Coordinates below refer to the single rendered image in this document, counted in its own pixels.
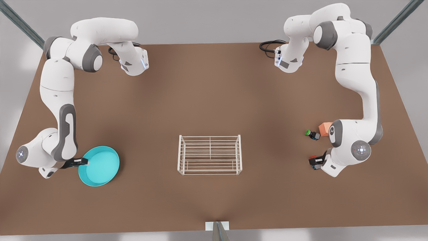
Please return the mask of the turquoise plate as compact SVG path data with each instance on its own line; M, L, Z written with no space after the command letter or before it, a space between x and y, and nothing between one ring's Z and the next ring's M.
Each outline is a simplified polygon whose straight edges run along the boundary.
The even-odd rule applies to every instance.
M79 166L80 180L91 187L98 187L110 182L119 171L120 160L117 152L108 146L92 148L83 156L87 165Z

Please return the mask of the orange block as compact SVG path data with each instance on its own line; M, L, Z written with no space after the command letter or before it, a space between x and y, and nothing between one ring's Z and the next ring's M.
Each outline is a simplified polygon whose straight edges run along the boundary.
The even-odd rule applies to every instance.
M329 132L330 132L330 126L332 125L333 122L324 122L321 125L319 125L319 132L320 132L320 136L329 136Z

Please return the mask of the silver frame post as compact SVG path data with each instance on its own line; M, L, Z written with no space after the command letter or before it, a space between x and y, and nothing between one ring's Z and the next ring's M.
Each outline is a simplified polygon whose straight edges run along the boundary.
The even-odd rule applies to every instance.
M404 22L425 0L410 0L407 5L371 40L372 45L380 45L394 30Z
M212 241L230 241L227 235L229 221L205 222L205 230L212 231Z
M26 21L24 21L20 15L18 15L4 0L0 0L0 12L2 12L5 17L11 20L24 34L26 34L38 47L43 49L44 40L40 35L29 26Z

